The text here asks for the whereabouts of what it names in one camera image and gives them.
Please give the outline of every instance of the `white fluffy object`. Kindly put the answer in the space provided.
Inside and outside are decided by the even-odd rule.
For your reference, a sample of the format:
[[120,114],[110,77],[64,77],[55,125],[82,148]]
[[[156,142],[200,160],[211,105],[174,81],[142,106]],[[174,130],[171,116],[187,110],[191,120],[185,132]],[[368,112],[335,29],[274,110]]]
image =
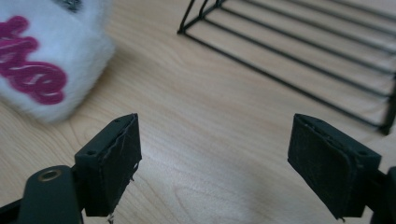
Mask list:
[[[50,0],[0,0],[0,25],[2,22],[3,29],[4,22],[16,16],[23,17],[28,25],[18,38],[30,36],[37,43],[36,49],[26,54],[26,64],[52,64],[66,77],[62,101],[43,104],[30,92],[18,90],[11,81],[15,77],[3,72],[0,74],[2,98],[43,121],[66,119],[92,88],[114,53],[114,45],[104,32],[110,5],[110,0],[82,0],[81,9],[73,13]],[[7,46],[6,41],[13,40],[0,36],[0,50]],[[13,55],[0,54],[0,73],[2,63],[10,57]],[[32,85],[39,77],[40,74],[31,75],[24,81],[26,85]]]

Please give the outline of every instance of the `wood grain surface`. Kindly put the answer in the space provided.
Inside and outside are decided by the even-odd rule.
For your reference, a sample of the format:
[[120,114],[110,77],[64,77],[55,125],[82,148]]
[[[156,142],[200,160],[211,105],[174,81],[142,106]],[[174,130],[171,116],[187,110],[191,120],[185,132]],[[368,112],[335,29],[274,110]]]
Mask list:
[[[394,36],[276,0],[259,0],[326,22],[378,44]],[[117,51],[83,104],[68,120],[43,124],[0,102],[0,206],[19,199],[26,179],[52,165],[73,165],[74,154],[111,120],[137,113],[143,160],[115,211],[115,223],[342,223],[287,162],[292,118],[324,119],[383,156],[380,169],[396,165],[396,131],[388,136],[207,49],[177,29],[188,0],[116,0],[107,31]],[[396,22],[370,17],[330,2],[305,0],[396,30]],[[394,0],[355,0],[394,13]],[[224,6],[364,60],[395,68],[389,55],[237,0]],[[209,19],[249,33],[274,47],[389,91],[389,79],[236,20],[221,11]],[[189,31],[241,55],[296,85],[381,120],[383,102],[354,91],[204,22]],[[369,223],[371,211],[346,223]],[[88,217],[86,223],[106,223]]]

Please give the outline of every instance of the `black gripper pad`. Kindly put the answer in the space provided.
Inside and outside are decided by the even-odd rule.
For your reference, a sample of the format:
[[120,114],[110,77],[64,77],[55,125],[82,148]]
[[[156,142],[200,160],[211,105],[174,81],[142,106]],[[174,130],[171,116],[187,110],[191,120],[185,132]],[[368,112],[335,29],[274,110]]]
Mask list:
[[320,119],[296,114],[289,163],[335,218],[361,217],[381,156]]

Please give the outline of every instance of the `black plastic part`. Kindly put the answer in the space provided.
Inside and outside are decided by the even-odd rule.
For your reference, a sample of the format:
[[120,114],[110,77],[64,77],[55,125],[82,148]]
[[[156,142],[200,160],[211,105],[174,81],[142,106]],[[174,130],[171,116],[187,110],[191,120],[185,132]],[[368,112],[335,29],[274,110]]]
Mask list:
[[9,203],[6,206],[0,207],[0,224],[14,224],[17,223],[18,213],[21,208],[21,200]]
[[75,159],[77,178],[85,186],[81,206],[89,217],[108,216],[142,159],[137,115],[110,122],[76,154]]
[[18,224],[32,223],[82,223],[73,174],[69,167],[53,166],[44,169],[26,182]]
[[295,115],[289,163],[335,218],[361,217],[381,156],[333,126]]

